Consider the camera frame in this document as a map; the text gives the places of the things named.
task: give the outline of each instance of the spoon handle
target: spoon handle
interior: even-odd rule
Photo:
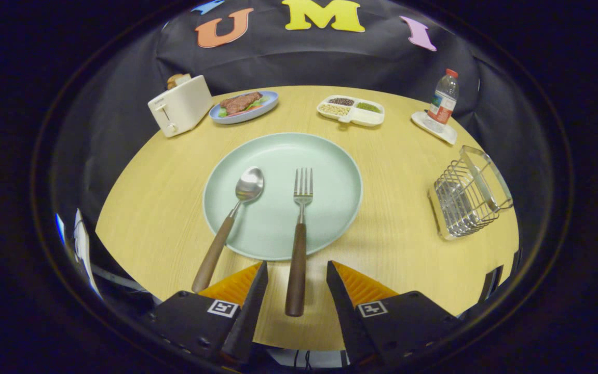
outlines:
[[[294,229],[294,247],[290,260],[288,292],[285,296],[285,314],[301,317],[304,314],[304,294],[306,291],[306,225],[297,223]]]
[[[225,241],[227,240],[227,236],[230,234],[230,230],[232,230],[232,225],[234,223],[235,218],[232,216],[228,216],[225,218],[225,221],[223,221],[221,228],[219,228],[216,233],[216,237],[214,237],[214,241],[211,242],[211,246],[209,247],[204,260],[202,260],[202,265],[200,265],[200,268],[197,270],[191,288],[193,292],[198,293],[209,287],[209,282],[211,282],[211,276],[214,274],[216,263],[218,263],[218,258],[221,257]]]

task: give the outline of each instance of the wire basket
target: wire basket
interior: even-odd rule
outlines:
[[[490,185],[487,179],[496,184]],[[448,240],[474,234],[496,220],[501,210],[513,206],[505,179],[491,157],[470,146],[463,146],[460,159],[451,161],[437,178],[429,198],[440,234]]]

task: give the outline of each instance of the cable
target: cable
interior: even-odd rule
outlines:
[[[312,372],[313,366],[311,366],[310,362],[308,361],[310,359],[310,351],[306,351],[306,356],[304,357],[304,359],[306,359],[306,367],[304,367],[304,371]]]
[[[297,357],[299,357],[299,350],[297,350],[297,353],[294,353],[294,370],[293,370],[293,372],[297,372]]]

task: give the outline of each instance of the yellow letter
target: yellow letter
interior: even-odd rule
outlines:
[[[357,15],[358,3],[348,0],[333,0],[326,7],[312,2],[311,0],[283,0],[282,4],[290,7],[290,23],[285,25],[288,30],[310,29],[310,23],[306,22],[308,16],[318,28],[326,28],[332,18],[332,28],[342,31],[354,31],[363,33],[366,29],[359,24]]]

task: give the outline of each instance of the bottle label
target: bottle label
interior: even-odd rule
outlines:
[[[446,123],[451,116],[451,112],[454,111],[454,107],[456,107],[456,100],[451,99],[443,92],[435,91],[428,115],[439,123]]]

